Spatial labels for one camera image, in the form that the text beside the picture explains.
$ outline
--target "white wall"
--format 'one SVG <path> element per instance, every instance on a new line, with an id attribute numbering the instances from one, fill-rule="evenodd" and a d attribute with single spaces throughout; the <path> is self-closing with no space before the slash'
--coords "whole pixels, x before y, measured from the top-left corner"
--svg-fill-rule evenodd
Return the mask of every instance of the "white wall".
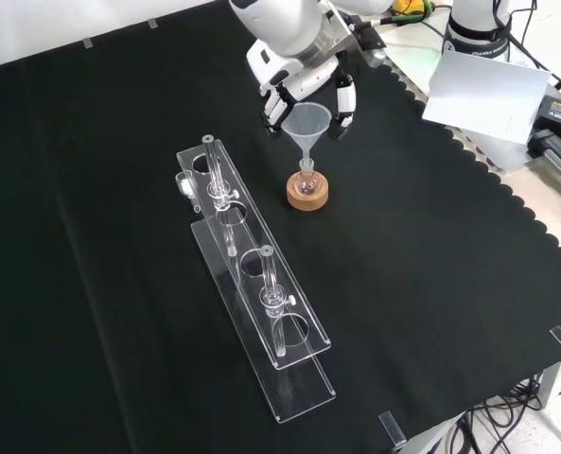
<path id="1" fill-rule="evenodd" d="M 0 64 L 211 0 L 0 0 Z"/>

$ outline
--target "white table leg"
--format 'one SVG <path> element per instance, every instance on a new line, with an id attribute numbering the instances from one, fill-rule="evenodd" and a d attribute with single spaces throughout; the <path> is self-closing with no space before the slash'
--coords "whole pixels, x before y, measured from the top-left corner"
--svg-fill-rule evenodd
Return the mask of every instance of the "white table leg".
<path id="1" fill-rule="evenodd" d="M 543 372 L 543 378 L 538 388 L 538 400 L 541 406 L 546 409 L 547 406 L 561 393 L 561 388 L 556 386 L 558 377 L 561 376 L 561 361 L 548 367 Z"/>

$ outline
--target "yellow object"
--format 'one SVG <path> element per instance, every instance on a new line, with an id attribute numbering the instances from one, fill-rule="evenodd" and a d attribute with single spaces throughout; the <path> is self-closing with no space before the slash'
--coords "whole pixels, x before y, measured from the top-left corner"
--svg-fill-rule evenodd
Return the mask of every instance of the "yellow object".
<path id="1" fill-rule="evenodd" d="M 405 14 L 423 12 L 423 0 L 395 0 L 394 9 Z"/>

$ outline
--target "hole in rack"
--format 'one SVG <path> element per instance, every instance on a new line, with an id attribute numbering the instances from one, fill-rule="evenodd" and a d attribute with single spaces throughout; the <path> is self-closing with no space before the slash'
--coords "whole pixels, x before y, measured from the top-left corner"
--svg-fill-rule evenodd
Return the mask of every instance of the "hole in rack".
<path id="1" fill-rule="evenodd" d="M 308 331 L 306 319 L 297 314 L 283 314 L 273 322 L 273 335 L 285 347 L 305 342 Z"/>
<path id="2" fill-rule="evenodd" d="M 225 210 L 226 216 L 220 216 L 221 213 L 221 211 L 217 212 L 217 219 L 219 220 L 219 223 L 232 227 L 242 223 L 244 219 L 246 219 L 248 212 L 244 203 L 231 201 L 229 208 Z"/>
<path id="3" fill-rule="evenodd" d="M 251 249 L 242 255 L 240 269 L 247 276 L 258 277 L 263 275 L 263 265 L 258 249 Z"/>
<path id="4" fill-rule="evenodd" d="M 219 161 L 219 163 L 221 163 L 221 159 L 219 158 L 219 156 L 217 157 L 217 160 Z M 196 156 L 192 161 L 192 168 L 201 175 L 207 175 L 208 164 L 206 163 L 206 156 L 204 156 L 203 154 L 199 154 L 198 156 Z"/>

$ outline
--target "test tube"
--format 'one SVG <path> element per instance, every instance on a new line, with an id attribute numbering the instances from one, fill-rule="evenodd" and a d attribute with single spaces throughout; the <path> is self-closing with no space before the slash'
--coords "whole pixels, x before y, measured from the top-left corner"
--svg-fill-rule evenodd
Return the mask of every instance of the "test tube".
<path id="1" fill-rule="evenodd" d="M 276 281 L 276 266 L 273 263 L 273 247 L 270 245 L 262 246 L 259 249 L 261 255 L 261 265 L 263 268 L 263 282 L 265 284 L 265 294 L 269 306 L 274 306 L 273 302 L 278 299 L 278 282 Z"/>
<path id="2" fill-rule="evenodd" d="M 236 241 L 234 240 L 234 229 L 230 224 L 230 219 L 227 214 L 228 210 L 218 211 L 219 223 L 221 224 L 221 230 L 223 231 L 223 239 L 225 240 L 225 246 L 227 247 L 227 254 L 230 257 L 236 257 Z"/>
<path id="3" fill-rule="evenodd" d="M 280 291 L 278 281 L 276 280 L 276 266 L 273 263 L 273 247 L 270 245 L 262 246 L 259 249 L 259 255 L 261 255 L 263 282 L 265 285 L 266 313 L 270 317 L 270 322 L 272 324 L 273 347 L 276 351 L 276 355 L 278 357 L 283 357 L 287 353 L 282 321 L 284 301 L 282 291 Z"/>
<path id="4" fill-rule="evenodd" d="M 219 166 L 219 158 L 215 149 L 215 138 L 207 134 L 202 138 L 204 144 L 204 156 L 208 165 L 208 173 L 211 176 L 211 189 L 214 194 L 222 195 L 224 191 L 223 179 L 221 178 L 221 168 Z"/>

